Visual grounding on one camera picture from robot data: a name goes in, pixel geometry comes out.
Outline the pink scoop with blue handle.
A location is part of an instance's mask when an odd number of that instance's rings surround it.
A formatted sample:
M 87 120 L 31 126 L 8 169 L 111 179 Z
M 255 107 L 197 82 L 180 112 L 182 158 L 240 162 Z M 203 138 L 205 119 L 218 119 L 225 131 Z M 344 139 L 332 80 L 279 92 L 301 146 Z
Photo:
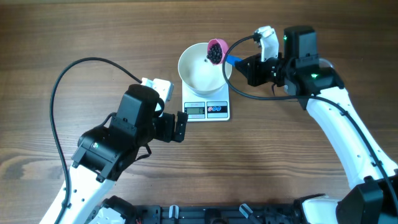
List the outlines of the pink scoop with blue handle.
M 231 64 L 233 67 L 236 62 L 240 62 L 241 59 L 233 55 L 226 56 L 225 53 L 229 49 L 227 43 L 223 39 L 211 39 L 207 46 L 206 58 L 213 64 L 219 65 L 226 60 L 226 63 Z

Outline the black beans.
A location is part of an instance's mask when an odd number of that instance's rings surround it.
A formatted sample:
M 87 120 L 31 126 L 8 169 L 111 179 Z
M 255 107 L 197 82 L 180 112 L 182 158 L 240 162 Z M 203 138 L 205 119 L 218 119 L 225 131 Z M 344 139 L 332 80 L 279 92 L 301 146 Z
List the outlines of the black beans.
M 219 43 L 213 44 L 208 50 L 208 54 L 206 57 L 212 64 L 219 64 L 223 57 L 221 45 Z

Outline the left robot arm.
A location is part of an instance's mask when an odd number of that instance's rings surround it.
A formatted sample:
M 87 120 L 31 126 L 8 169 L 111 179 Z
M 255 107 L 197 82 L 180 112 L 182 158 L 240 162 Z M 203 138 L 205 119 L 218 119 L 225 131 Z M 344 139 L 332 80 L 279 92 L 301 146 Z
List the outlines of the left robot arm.
M 157 111 L 163 104 L 154 89 L 130 85 L 117 112 L 106 118 L 109 126 L 101 124 L 79 138 L 68 177 L 41 222 L 86 222 L 124 170 L 142 158 L 141 147 L 153 139 L 182 142 L 188 116 Z

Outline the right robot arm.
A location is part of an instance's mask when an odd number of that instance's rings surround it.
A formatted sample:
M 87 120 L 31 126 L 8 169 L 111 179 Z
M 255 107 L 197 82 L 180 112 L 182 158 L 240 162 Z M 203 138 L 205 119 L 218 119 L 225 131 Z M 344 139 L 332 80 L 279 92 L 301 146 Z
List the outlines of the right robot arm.
M 284 87 L 317 122 L 335 150 L 349 183 L 343 199 L 312 195 L 296 200 L 300 223 L 396 223 L 397 164 L 377 144 L 355 111 L 342 79 L 319 57 L 310 26 L 284 30 L 284 51 L 273 28 L 251 39 L 261 53 L 234 63 L 251 86 Z

